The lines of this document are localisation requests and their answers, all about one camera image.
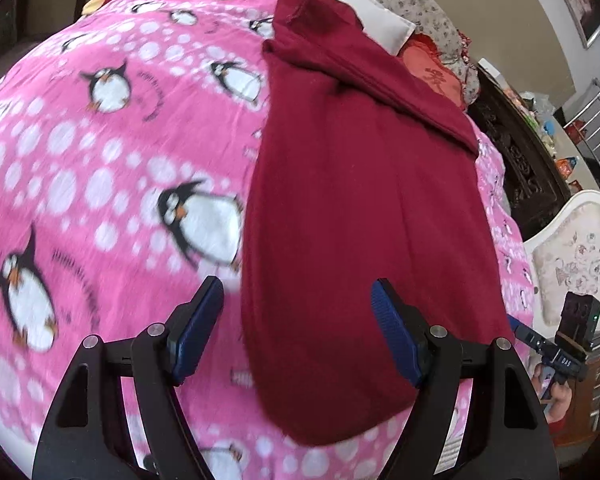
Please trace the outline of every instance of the beige wall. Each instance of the beige wall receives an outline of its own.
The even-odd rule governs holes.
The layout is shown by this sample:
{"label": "beige wall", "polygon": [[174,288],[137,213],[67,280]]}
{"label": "beige wall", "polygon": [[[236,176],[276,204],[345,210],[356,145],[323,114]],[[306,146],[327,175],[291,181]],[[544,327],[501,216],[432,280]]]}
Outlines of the beige wall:
{"label": "beige wall", "polygon": [[[30,0],[30,32],[71,22],[75,0]],[[538,0],[436,0],[472,38],[470,55],[486,57],[519,91],[549,94],[556,104],[573,93],[569,67]]]}

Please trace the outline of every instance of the folded red clothing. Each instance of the folded red clothing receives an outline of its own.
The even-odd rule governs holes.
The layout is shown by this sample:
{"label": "folded red clothing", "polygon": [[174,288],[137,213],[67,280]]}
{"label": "folded red clothing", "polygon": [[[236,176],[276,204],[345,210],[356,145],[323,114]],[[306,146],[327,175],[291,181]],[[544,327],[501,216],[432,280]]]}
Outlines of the folded red clothing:
{"label": "folded red clothing", "polygon": [[244,341],[267,415],[330,444],[413,403],[370,306],[388,278],[460,338],[512,337],[464,114],[336,0],[279,0],[244,228]]}

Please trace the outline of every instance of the white pillow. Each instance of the white pillow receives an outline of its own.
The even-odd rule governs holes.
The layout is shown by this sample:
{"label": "white pillow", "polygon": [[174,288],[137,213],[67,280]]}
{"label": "white pillow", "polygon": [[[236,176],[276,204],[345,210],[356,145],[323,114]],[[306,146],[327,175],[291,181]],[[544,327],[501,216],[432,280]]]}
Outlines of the white pillow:
{"label": "white pillow", "polygon": [[416,26],[409,20],[385,9],[375,0],[339,0],[353,8],[364,27],[364,33],[392,56],[413,34]]}

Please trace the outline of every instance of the picture frame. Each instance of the picture frame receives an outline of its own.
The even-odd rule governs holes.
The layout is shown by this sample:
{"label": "picture frame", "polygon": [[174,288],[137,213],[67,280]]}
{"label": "picture frame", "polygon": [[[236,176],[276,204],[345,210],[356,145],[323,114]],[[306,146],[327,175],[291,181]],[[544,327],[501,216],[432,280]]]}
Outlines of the picture frame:
{"label": "picture frame", "polygon": [[584,48],[589,48],[600,35],[600,6],[594,0],[564,1]]}

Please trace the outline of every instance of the penguin print blanket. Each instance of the penguin print blanket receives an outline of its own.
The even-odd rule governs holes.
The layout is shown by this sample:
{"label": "penguin print blanket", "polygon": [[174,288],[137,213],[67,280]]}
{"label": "penguin print blanket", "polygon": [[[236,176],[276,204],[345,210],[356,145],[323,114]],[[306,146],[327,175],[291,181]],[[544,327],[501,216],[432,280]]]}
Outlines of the penguin print blanket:
{"label": "penguin print blanket", "polygon": [[[391,453],[408,410],[335,446],[298,446],[264,417],[244,352],[242,226],[276,1],[112,0],[0,80],[0,420],[16,441],[37,442],[85,336],[135,336],[214,274],[224,310],[177,394],[216,479],[367,478]],[[530,322],[522,240],[499,205],[502,160],[475,134],[504,301]],[[152,468],[123,389],[136,455]]]}

